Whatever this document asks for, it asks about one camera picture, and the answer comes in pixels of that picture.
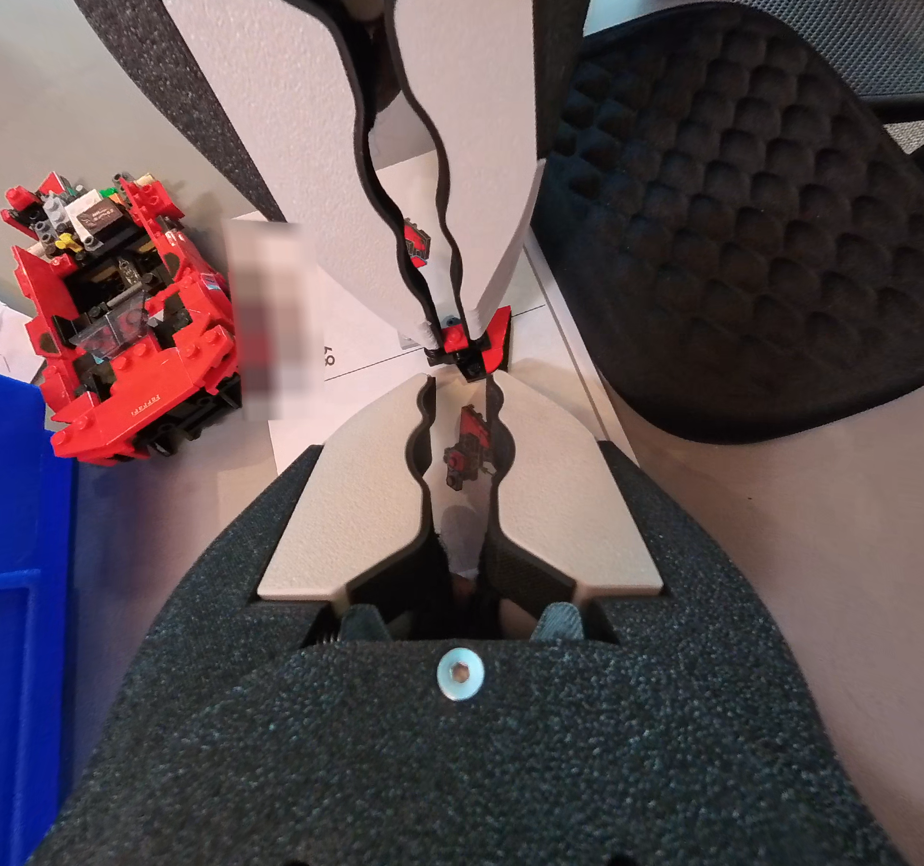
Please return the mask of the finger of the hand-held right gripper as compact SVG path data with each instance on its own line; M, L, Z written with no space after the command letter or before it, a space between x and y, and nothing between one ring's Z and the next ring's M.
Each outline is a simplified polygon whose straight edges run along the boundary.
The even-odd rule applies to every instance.
M539 188L533 0L386 0L398 76L438 154L437 211L472 339L499 306Z
M372 97L344 26L310 0L163 4L317 264L390 327L439 348L403 216L372 166Z

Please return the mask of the dark mesh chair seat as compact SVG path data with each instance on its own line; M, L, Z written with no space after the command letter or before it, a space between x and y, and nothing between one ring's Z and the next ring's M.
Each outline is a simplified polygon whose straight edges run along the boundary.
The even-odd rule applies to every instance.
M923 119L923 0L732 0L821 54L886 123Z

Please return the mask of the red toy brick car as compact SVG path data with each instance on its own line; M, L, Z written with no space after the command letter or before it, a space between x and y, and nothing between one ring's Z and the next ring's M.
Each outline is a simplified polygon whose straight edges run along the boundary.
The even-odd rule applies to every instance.
M15 276L34 308L40 391L63 458L112 466L183 441L241 406L225 277L151 175L88 190L50 173L6 191Z

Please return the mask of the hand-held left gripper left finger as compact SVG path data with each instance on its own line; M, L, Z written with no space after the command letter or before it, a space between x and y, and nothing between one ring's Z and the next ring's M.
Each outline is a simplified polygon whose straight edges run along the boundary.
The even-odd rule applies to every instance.
M436 380L418 374L351 416L321 446L258 585L275 602L409 603L433 510Z

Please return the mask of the black egg-crate foam pad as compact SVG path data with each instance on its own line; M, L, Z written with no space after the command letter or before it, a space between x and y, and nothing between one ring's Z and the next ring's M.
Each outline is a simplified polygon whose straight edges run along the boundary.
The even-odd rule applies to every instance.
M599 373L667 433L761 442L922 387L922 172L768 13L585 38L532 230Z

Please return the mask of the white printed paper sheet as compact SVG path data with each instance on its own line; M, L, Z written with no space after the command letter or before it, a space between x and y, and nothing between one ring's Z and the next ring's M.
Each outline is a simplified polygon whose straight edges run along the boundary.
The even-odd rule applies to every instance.
M29 318L1 303L1 375L32 384L44 365L44 357L31 344Z

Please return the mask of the blue plastic bin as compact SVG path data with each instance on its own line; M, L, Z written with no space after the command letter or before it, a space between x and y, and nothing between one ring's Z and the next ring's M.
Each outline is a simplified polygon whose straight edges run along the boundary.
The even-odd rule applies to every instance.
M1 379L1 863L24 864L58 812L74 464L52 451L38 387Z

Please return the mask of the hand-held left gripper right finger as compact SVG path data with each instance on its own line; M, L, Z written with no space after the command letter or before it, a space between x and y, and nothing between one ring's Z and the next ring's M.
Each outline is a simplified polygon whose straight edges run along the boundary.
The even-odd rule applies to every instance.
M662 577L601 446L508 373L486 388L494 475L483 575L511 601L659 595Z

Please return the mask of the white instruction booklet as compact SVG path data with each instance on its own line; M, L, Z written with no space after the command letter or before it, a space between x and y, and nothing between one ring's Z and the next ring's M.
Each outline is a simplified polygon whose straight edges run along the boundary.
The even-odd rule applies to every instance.
M278 471L306 446L322 444L359 410L430 369L422 347L390 328L316 265L291 226L270 227L261 213L253 212L225 222L225 232L269 254L269 262L252 271L266 287L251 302L269 330L271 350L297 325L307 325L311 336L325 343L323 367L286 365L290 378L305 378L311 387L279 404L283 416L269 421ZM511 374L571 412L596 438L613 442L637 461L531 232L502 306L510 306L512 314L507 365Z

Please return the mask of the small red black brick piece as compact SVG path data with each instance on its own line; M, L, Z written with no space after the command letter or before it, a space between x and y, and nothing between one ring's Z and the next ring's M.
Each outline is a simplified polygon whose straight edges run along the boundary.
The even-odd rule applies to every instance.
M442 329L443 345L425 352L429 367L454 366L468 383L474 383L497 371L506 371L511 346L511 306L497 309L478 339L468 337L458 318L449 318Z

